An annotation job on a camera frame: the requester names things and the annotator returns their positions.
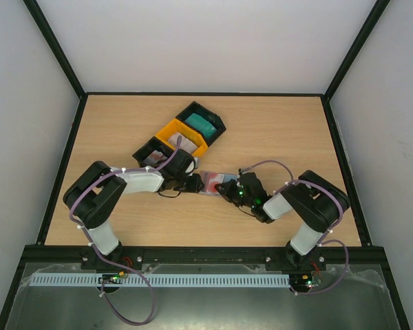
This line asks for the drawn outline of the white pink card stack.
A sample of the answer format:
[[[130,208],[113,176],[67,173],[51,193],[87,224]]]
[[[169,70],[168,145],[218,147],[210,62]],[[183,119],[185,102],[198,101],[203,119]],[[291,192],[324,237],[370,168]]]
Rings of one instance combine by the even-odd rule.
[[[183,136],[179,132],[174,133],[168,139],[168,143],[170,143],[172,146],[177,146],[178,140],[180,140],[179,148],[190,154],[193,154],[198,149],[198,146],[196,144],[194,144],[189,138]]]

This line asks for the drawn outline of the black bin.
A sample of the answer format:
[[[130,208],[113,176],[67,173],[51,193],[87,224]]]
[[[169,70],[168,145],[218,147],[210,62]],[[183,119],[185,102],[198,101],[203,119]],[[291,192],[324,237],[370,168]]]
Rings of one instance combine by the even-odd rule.
[[[137,161],[139,166],[144,167],[146,166],[144,164],[144,159],[154,150],[161,151],[167,156],[167,158],[170,157],[171,154],[173,153],[173,149],[171,147],[168,147],[165,143],[161,142],[158,138],[152,137],[148,142],[146,142],[143,146],[141,146],[132,155],[132,157]]]
[[[182,110],[176,119],[198,132],[207,146],[211,146],[226,131],[221,117],[196,101]]]

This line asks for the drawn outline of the yellow bin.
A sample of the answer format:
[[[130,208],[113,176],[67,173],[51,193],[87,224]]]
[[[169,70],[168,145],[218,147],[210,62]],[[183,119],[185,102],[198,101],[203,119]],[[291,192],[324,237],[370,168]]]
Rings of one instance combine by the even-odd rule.
[[[169,139],[175,133],[180,133],[197,146],[197,149],[192,152],[192,156],[200,157],[207,151],[208,146],[203,136],[195,129],[192,129],[178,119],[173,119],[170,121],[170,123],[165,125],[161,130],[159,130],[159,132],[157,132],[157,134],[155,134],[155,137],[171,149],[174,149],[175,146],[170,144]]]

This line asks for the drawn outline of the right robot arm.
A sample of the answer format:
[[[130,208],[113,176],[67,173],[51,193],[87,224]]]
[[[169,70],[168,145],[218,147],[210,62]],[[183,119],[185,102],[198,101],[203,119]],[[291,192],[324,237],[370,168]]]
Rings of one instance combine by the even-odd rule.
[[[255,173],[216,184],[221,197],[237,208],[247,207],[261,223],[272,223],[291,211],[302,224],[286,244],[286,260],[299,270],[310,262],[311,251],[342,220],[350,200],[341,189],[311,170],[268,194]]]

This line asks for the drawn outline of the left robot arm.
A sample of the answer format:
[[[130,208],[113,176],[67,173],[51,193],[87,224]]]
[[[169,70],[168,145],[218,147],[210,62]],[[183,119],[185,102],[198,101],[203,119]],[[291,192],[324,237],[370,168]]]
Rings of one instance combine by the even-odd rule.
[[[119,199],[136,193],[161,193],[166,190],[198,193],[204,188],[195,173],[199,158],[182,149],[164,160],[142,168],[116,168],[96,161],[66,190],[63,203],[70,219],[89,242],[108,256],[121,247],[109,222]]]

